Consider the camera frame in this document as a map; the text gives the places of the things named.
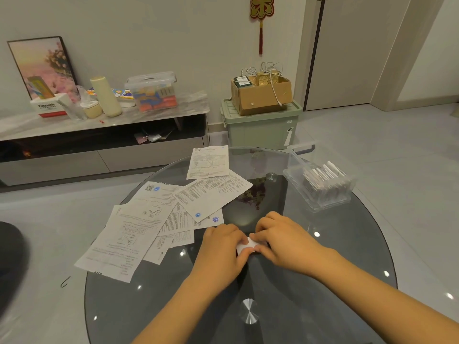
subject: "left hand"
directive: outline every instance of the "left hand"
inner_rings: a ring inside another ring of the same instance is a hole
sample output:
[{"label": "left hand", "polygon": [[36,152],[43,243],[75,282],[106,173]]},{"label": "left hand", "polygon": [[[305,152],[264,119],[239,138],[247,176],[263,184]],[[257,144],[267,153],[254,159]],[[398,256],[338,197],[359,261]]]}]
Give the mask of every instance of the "left hand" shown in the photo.
[{"label": "left hand", "polygon": [[239,275],[254,248],[236,256],[236,246],[248,243],[246,235],[233,224],[210,227],[204,232],[201,248],[189,278],[216,297]]}]

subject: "red tassel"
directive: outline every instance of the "red tassel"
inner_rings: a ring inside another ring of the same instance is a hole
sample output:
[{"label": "red tassel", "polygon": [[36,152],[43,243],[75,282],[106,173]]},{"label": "red tassel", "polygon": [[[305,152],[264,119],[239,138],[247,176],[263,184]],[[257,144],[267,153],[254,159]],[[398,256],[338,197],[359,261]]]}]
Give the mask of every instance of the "red tassel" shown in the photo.
[{"label": "red tassel", "polygon": [[260,22],[260,49],[258,50],[258,54],[263,54],[263,21]]}]

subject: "clear plastic container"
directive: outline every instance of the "clear plastic container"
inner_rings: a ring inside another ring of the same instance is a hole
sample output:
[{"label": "clear plastic container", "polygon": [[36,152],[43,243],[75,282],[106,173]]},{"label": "clear plastic container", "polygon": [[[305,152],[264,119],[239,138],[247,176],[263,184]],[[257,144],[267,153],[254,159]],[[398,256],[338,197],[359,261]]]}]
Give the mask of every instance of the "clear plastic container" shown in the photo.
[{"label": "clear plastic container", "polygon": [[167,71],[130,77],[124,87],[131,91],[139,111],[148,112],[178,105],[173,87],[176,81],[175,74]]},{"label": "clear plastic container", "polygon": [[351,200],[358,168],[320,141],[292,145],[284,176],[313,212]]}]

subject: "plastic storage box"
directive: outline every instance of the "plastic storage box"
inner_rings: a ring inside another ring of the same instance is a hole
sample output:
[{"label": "plastic storage box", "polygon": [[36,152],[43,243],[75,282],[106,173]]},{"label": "plastic storage box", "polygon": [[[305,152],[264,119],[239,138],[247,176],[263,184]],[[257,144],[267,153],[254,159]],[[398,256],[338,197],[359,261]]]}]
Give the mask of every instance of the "plastic storage box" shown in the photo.
[{"label": "plastic storage box", "polygon": [[223,124],[228,126],[229,145],[232,147],[262,147],[284,150],[293,143],[298,115],[302,107],[293,101],[279,112],[241,116],[231,99],[224,99],[220,112]]},{"label": "plastic storage box", "polygon": [[141,112],[168,109],[177,106],[172,71],[130,77],[124,87],[129,89]]},{"label": "plastic storage box", "polygon": [[358,169],[320,141],[288,147],[284,176],[313,212],[351,200]]}]

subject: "forearm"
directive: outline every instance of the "forearm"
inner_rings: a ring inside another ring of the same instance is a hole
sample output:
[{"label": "forearm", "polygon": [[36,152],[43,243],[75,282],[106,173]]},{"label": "forearm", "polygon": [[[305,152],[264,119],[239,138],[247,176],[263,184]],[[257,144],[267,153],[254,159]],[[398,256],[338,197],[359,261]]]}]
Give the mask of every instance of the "forearm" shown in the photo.
[{"label": "forearm", "polygon": [[314,277],[391,344],[459,343],[459,324],[327,251]]},{"label": "forearm", "polygon": [[212,300],[198,280],[187,278],[132,344],[185,343]]}]

